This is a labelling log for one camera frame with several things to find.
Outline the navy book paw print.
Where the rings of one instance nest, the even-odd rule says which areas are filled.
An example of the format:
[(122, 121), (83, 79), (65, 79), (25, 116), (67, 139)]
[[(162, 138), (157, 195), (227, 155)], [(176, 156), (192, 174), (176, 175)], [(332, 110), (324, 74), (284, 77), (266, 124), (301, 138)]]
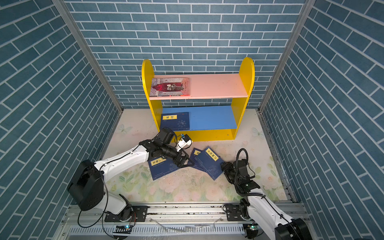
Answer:
[(170, 113), (162, 114), (161, 129), (169, 128), (172, 131), (189, 131), (190, 130), (190, 113)]

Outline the yellow pink blue bookshelf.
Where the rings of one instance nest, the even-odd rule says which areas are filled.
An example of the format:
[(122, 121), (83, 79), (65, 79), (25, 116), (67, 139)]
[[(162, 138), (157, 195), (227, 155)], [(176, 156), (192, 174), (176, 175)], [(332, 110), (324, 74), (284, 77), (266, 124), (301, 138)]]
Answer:
[[(167, 81), (187, 85), (180, 95), (166, 93), (155, 96), (154, 79), (162, 84)], [(202, 74), (202, 75), (155, 75), (150, 60), (142, 64), (142, 82), (145, 95), (152, 112), (156, 127), (161, 129), (166, 115), (188, 112), (190, 128), (176, 133), (187, 134), (195, 142), (234, 140), (239, 131), (248, 101), (255, 82), (255, 64), (251, 58), (244, 58), (237, 74)], [(207, 100), (231, 99), (229, 106), (204, 106), (164, 108), (163, 100)]]

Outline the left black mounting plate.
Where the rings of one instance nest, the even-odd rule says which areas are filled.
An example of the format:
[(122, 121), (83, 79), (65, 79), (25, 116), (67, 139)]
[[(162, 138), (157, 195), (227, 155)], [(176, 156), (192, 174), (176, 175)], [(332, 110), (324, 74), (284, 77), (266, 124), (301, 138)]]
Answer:
[(125, 222), (144, 222), (148, 213), (148, 206), (126, 207), (120, 214), (114, 215), (106, 213), (105, 222), (125, 223)]

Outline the right aluminium corner post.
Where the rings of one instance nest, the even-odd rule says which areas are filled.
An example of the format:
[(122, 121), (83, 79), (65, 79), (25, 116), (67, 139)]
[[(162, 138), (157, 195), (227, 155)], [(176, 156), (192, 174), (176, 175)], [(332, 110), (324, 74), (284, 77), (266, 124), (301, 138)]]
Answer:
[(272, 76), (271, 78), (271, 81), (270, 81), (270, 84), (266, 90), (266, 93), (262, 99), (262, 102), (260, 104), (260, 107), (259, 107), (259, 112), (262, 113), (266, 107), (267, 107), (267, 104), (268, 104), (268, 101), (274, 91), (274, 88), (275, 86), (277, 85), (278, 81), (279, 81), (279, 77), (281, 76), (281, 73), (287, 63), (287, 60), (296, 44), (296, 41), (304, 27), (304, 24), (307, 20), (307, 18), (309, 17), (309, 14), (315, 4), (315, 0), (308, 0), (308, 1), (305, 1), (305, 4), (303, 5), (303, 8), (299, 14), (299, 17), (298, 17), (298, 20), (293, 28), (293, 31), (290, 35), (290, 38), (288, 39), (287, 41), (287, 45), (284, 49), (284, 52), (283, 54), (281, 55), (281, 58), (279, 60), (279, 64), (277, 65), (276, 67), (276, 70), (274, 72), (274, 75)]

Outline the green circuit board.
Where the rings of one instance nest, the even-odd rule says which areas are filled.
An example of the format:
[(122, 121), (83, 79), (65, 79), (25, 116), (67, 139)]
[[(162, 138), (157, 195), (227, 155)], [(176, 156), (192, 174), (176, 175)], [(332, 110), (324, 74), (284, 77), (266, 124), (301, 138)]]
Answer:
[(243, 229), (245, 232), (245, 238), (249, 240), (254, 240), (260, 231), (260, 227), (257, 224), (243, 224)]
[(114, 235), (126, 235), (126, 234), (131, 234), (133, 230), (132, 225), (121, 225), (121, 226), (116, 226), (115, 230), (113, 231)]

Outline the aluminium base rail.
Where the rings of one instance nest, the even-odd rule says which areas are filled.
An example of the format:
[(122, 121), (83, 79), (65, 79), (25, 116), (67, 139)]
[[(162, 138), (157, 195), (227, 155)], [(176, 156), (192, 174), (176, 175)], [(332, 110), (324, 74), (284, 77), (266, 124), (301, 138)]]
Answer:
[[(80, 213), (78, 207), (70, 207), (64, 220), (60, 224), (54, 235), (56, 240), (248, 240), (244, 235), (176, 235), (176, 236), (146, 236), (146, 237), (127, 237), (109, 235), (105, 231), (106, 227), (121, 225), (150, 225), (158, 224), (163, 226), (172, 225), (229, 225), (229, 224), (250, 224), (248, 221), (229, 222), (225, 212), (222, 210), (224, 204), (238, 205), (239, 203), (137, 203), (134, 206), (148, 206), (148, 213), (144, 222), (125, 222), (114, 223), (100, 220), (101, 211), (93, 209), (85, 213)], [(274, 203), (286, 214), (294, 219), (302, 219), (307, 224), (312, 239), (315, 240), (317, 235), (309, 216), (300, 203), (292, 203), (283, 201)], [(263, 230), (260, 229), (259, 235), (255, 240), (270, 240)]]

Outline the left aluminium corner post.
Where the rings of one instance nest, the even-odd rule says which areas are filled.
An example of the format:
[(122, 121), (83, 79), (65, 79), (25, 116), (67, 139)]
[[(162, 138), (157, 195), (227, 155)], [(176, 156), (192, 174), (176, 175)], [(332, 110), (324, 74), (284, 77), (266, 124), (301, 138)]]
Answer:
[(81, 33), (75, 19), (73, 18), (72, 14), (70, 13), (65, 1), (62, 0), (52, 0), (54, 6), (58, 10), (60, 16), (63, 18), (65, 24), (68, 26), (71, 34), (75, 38), (76, 42), (78, 43), (80, 49), (82, 50), (83, 54), (87, 58), (90, 66), (96, 73), (97, 77), (99, 78), (101, 84), (104, 86), (105, 90), (107, 91), (108, 95), (110, 96), (112, 102), (114, 103), (115, 107), (121, 114), (123, 112), (123, 107), (120, 104), (116, 94), (114, 93), (111, 85), (109, 84), (105, 74), (103, 73), (98, 61), (96, 60), (94, 54), (92, 53), (86, 39), (84, 38), (83, 34)]

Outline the pink red cover book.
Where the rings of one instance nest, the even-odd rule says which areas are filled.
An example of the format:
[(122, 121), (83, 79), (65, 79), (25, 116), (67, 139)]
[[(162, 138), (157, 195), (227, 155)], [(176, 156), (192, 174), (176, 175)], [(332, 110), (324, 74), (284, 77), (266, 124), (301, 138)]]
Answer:
[(150, 97), (178, 97), (190, 95), (189, 78), (153, 78)]

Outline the navy book top right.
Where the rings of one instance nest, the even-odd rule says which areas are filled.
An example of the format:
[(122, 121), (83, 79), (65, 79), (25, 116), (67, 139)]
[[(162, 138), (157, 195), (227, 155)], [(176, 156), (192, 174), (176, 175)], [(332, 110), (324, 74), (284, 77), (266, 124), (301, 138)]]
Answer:
[(197, 160), (202, 164), (205, 172), (213, 179), (216, 180), (222, 173), (221, 164), (225, 161), (216, 153), (211, 147), (206, 147), (201, 150), (200, 154), (196, 156)]

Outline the aluminium corner post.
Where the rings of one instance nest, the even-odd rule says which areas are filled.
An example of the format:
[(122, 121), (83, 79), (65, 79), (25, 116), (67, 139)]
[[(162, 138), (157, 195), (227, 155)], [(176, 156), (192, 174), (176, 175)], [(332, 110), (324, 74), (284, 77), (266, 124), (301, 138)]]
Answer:
[(274, 88), (275, 86), (277, 85), (278, 81), (279, 81), (279, 77), (281, 76), (281, 73), (287, 63), (287, 60), (296, 44), (296, 41), (304, 27), (304, 24), (307, 20), (307, 18), (309, 17), (309, 14), (315, 4), (315, 0), (308, 0), (308, 1), (305, 1), (305, 4), (303, 5), (303, 8), (299, 14), (299, 17), (298, 17), (298, 20), (293, 28), (293, 31), (290, 35), (290, 38), (288, 39), (287, 41), (287, 45), (284, 49), (284, 52), (283, 54), (281, 55), (281, 58), (279, 60), (279, 64), (277, 65), (276, 67), (276, 70), (274, 72), (274, 75), (272, 76), (271, 78), (271, 81), (270, 81), (270, 84), (266, 90), (266, 93), (262, 99), (262, 102), (260, 104), (260, 107), (259, 107), (259, 112), (262, 113), (266, 107), (267, 107), (267, 104), (268, 104), (268, 101), (274, 91)]
[(82, 50), (83, 54), (87, 58), (90, 66), (96, 73), (97, 77), (99, 78), (101, 84), (104, 86), (105, 90), (107, 91), (108, 95), (110, 96), (112, 102), (114, 103), (115, 107), (121, 114), (123, 112), (123, 107), (120, 104), (116, 94), (114, 93), (111, 85), (109, 84), (105, 74), (103, 73), (98, 61), (96, 60), (94, 54), (92, 53), (86, 39), (84, 38), (83, 34), (81, 33), (75, 19), (73, 18), (72, 14), (70, 13), (65, 1), (62, 0), (52, 0), (54, 6), (58, 10), (60, 16), (63, 18), (65, 24), (68, 26), (71, 34), (75, 38), (76, 42), (78, 43), (80, 49)]

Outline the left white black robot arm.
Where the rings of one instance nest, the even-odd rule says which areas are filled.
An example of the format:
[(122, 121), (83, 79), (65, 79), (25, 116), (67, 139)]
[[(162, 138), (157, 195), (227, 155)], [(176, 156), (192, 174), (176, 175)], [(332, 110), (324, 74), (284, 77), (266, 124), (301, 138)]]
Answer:
[(170, 159), (179, 168), (185, 168), (185, 162), (191, 163), (184, 148), (190, 147), (193, 141), (185, 135), (176, 146), (170, 146), (159, 140), (144, 140), (136, 147), (101, 161), (81, 162), (71, 178), (67, 191), (73, 197), (81, 211), (94, 208), (110, 213), (120, 222), (133, 218), (130, 202), (123, 195), (114, 195), (106, 187), (106, 183), (120, 173), (149, 160), (159, 158)]

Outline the navy book under right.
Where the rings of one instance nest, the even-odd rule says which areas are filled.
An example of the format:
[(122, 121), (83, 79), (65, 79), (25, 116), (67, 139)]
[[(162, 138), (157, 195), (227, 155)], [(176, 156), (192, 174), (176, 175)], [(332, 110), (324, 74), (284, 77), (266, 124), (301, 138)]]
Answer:
[(202, 166), (202, 164), (197, 160), (196, 156), (199, 155), (201, 152), (201, 150), (197, 149), (197, 148), (194, 148), (192, 150), (192, 153), (191, 153), (191, 160), (194, 161), (194, 165), (192, 166), (192, 168), (196, 169), (196, 170), (199, 170), (199, 171), (202, 171), (202, 172), (205, 172), (205, 169), (204, 167)]

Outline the left green circuit board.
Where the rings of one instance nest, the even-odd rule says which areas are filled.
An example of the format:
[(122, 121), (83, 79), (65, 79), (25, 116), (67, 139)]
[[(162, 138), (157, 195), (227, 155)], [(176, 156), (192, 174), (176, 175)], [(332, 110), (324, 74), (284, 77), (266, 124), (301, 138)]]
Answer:
[(114, 235), (126, 235), (126, 234), (131, 234), (133, 230), (132, 225), (121, 225), (121, 226), (116, 226), (115, 230), (113, 231)]

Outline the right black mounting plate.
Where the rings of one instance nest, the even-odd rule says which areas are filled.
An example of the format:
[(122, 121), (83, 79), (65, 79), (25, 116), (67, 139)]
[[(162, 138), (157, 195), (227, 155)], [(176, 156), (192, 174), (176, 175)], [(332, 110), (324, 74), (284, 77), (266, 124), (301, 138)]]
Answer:
[(224, 204), (222, 210), (225, 212), (227, 221), (238, 222), (238, 221), (249, 221), (250, 217), (247, 212), (247, 208), (240, 205)]

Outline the right green circuit board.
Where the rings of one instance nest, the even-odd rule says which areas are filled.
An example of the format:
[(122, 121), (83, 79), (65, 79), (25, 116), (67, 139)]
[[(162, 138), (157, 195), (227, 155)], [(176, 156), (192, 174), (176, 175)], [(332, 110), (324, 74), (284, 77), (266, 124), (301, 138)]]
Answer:
[(260, 231), (260, 227), (257, 224), (243, 224), (243, 229), (245, 232), (245, 238), (249, 240), (254, 240)]

